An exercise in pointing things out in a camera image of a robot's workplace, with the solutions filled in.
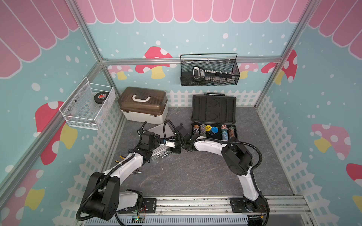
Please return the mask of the silver aluminium poker case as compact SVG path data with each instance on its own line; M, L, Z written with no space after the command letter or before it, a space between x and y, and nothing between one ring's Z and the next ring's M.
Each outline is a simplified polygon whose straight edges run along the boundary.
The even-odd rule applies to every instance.
M166 146L166 138L174 135L169 125L165 126L166 137L164 135L164 124L157 125L151 129L148 129L148 131L160 136L160 145L153 150L152 156L150 158L151 160L156 160L157 158L164 158L172 154L171 147Z

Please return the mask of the black plastic poker case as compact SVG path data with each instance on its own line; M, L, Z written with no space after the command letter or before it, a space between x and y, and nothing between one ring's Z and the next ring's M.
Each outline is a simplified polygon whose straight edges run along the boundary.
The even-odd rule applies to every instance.
M196 125L211 125L218 127L218 133L214 134L206 132L207 138L222 139L221 126L234 126L236 137L237 127L236 122L236 97L226 96L218 93L206 93L204 95L194 95L192 97L192 115L191 115L191 133L193 134L193 126Z

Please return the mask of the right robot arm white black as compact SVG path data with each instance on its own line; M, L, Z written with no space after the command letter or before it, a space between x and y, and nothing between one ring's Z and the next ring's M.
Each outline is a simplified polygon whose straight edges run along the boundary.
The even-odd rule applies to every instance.
M199 135L185 134L185 128L173 128L173 136L163 138L164 142L174 143L175 148L187 151L197 150L214 153L223 157L229 170L239 178L243 191L243 203L249 212L270 212L266 198L256 184L254 170L262 162L261 151L252 144L232 137L218 140Z

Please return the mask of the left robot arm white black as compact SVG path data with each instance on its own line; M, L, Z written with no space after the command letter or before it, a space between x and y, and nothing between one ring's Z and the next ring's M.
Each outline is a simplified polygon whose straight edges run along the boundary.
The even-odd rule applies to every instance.
M160 136L145 131L140 135L137 146L129 150L128 155L116 166L105 172L91 174L76 220L109 220L120 210L127 209L135 213L142 211L142 193L132 189L121 192L120 186L135 170L150 160L154 149L159 146Z

